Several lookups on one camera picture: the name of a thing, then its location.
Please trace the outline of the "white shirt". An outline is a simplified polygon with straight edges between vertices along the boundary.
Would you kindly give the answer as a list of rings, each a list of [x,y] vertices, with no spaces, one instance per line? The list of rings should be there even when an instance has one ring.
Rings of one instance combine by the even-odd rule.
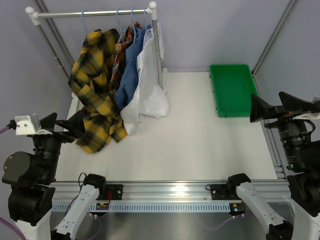
[[[126,132],[130,135],[137,130],[138,124],[144,121],[144,116],[157,119],[166,117],[169,112],[169,102],[158,83],[158,68],[155,50],[155,36],[152,28],[143,36],[142,50],[137,55],[138,83],[133,99],[120,112]]]

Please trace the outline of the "light blue hanger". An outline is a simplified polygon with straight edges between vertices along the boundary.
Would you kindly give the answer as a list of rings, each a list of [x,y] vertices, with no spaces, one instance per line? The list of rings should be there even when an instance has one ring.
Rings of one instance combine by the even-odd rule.
[[[148,7],[146,6],[143,10],[144,28],[146,31],[148,30],[147,15],[148,15]]]

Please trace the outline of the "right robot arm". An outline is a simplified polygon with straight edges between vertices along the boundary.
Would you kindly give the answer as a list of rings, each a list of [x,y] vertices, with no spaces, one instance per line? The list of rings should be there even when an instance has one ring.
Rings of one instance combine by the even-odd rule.
[[[228,177],[226,193],[240,198],[259,220],[267,240],[318,240],[320,238],[320,142],[312,141],[320,118],[320,97],[306,101],[284,91],[278,94],[281,105],[268,104],[256,94],[250,96],[250,122],[273,119],[264,126],[277,129],[287,161],[290,200],[294,222],[277,214],[256,191],[245,173]]]

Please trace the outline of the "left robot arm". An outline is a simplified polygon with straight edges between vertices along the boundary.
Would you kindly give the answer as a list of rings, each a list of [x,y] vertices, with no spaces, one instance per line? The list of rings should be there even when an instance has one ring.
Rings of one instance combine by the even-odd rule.
[[[74,240],[90,206],[108,195],[106,178],[88,174],[78,196],[61,222],[50,229],[58,160],[62,144],[85,136],[84,113],[79,110],[67,120],[57,113],[39,119],[36,113],[20,115],[2,129],[32,138],[34,153],[17,151],[3,165],[2,182],[11,186],[8,211],[14,230],[22,240]]]

